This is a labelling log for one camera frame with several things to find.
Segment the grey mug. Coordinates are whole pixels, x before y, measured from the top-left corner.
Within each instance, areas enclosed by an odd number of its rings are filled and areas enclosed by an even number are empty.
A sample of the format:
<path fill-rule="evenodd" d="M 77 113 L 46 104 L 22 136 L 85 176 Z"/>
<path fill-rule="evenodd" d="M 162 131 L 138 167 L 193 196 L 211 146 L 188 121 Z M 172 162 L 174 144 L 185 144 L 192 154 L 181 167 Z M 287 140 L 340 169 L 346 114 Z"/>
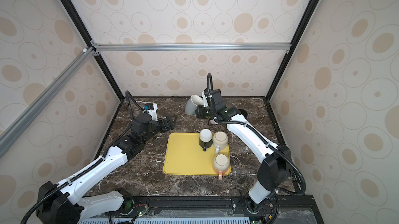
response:
<path fill-rule="evenodd" d="M 192 95 L 185 106 L 185 113 L 190 116 L 196 116 L 196 110 L 199 105 L 203 105 L 203 98 L 198 95 Z"/>

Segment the black mug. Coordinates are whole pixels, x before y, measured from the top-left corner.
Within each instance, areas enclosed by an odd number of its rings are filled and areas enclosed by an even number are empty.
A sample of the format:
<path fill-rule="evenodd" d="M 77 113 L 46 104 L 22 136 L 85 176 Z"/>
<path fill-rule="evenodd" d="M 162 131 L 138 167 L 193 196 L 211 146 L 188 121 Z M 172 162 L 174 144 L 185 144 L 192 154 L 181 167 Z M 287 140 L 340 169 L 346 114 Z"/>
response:
<path fill-rule="evenodd" d="M 241 115 L 244 116 L 244 118 L 247 118 L 248 112 L 247 112 L 246 110 L 244 110 L 244 109 L 239 109 L 239 111 L 240 111 Z"/>

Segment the black-green mug white base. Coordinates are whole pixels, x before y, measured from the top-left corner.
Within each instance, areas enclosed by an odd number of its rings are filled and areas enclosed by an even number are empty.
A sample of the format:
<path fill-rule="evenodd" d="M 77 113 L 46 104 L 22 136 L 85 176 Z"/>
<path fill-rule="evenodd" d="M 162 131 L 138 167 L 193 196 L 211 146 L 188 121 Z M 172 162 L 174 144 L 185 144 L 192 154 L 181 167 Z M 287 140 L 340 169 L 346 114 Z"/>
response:
<path fill-rule="evenodd" d="M 213 134 L 211 130 L 203 129 L 200 131 L 198 144 L 200 145 L 200 147 L 203 149 L 204 152 L 213 145 L 212 138 Z"/>

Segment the peach mug cream base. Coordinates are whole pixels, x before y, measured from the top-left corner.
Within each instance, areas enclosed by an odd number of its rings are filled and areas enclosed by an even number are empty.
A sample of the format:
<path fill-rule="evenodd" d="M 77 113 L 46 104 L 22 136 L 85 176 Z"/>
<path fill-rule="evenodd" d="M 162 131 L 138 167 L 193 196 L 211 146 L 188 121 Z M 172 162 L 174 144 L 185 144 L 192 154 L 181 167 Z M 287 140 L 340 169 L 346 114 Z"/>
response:
<path fill-rule="evenodd" d="M 213 161 L 213 167 L 218 179 L 222 180 L 223 175 L 230 167 L 230 159 L 224 154 L 217 154 Z"/>

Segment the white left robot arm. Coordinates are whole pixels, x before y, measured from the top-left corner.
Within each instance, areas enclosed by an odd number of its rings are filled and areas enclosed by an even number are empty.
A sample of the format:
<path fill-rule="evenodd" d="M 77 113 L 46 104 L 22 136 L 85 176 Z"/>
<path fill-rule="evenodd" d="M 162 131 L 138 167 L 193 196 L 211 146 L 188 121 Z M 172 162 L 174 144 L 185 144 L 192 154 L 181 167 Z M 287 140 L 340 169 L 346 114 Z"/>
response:
<path fill-rule="evenodd" d="M 176 116 L 153 119 L 148 113 L 132 117 L 128 127 L 111 143 L 105 153 L 77 173 L 59 181 L 42 185 L 37 202 L 27 211 L 21 223 L 32 214 L 44 224 L 77 224 L 101 213 L 114 212 L 131 201 L 125 190 L 96 197 L 85 194 L 103 178 L 139 154 L 145 144 L 176 126 Z"/>

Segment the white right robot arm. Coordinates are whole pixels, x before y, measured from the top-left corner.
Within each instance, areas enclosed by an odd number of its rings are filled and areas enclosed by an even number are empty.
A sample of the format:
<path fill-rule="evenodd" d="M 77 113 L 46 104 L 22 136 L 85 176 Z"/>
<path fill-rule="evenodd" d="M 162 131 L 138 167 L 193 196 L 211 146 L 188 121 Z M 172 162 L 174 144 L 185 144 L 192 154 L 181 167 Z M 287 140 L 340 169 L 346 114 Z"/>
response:
<path fill-rule="evenodd" d="M 202 99 L 204 103 L 197 107 L 197 117 L 224 125 L 253 152 L 260 162 L 257 181 L 246 195 L 249 204 L 259 205 L 265 199 L 270 199 L 276 190 L 296 196 L 305 194 L 307 186 L 304 176 L 292 161 L 292 154 L 287 146 L 278 146 L 270 141 L 247 121 L 244 113 L 234 106 L 227 106 L 220 90 L 205 89 L 202 92 Z M 293 174 L 299 179 L 298 192 L 280 187 L 280 184 Z"/>

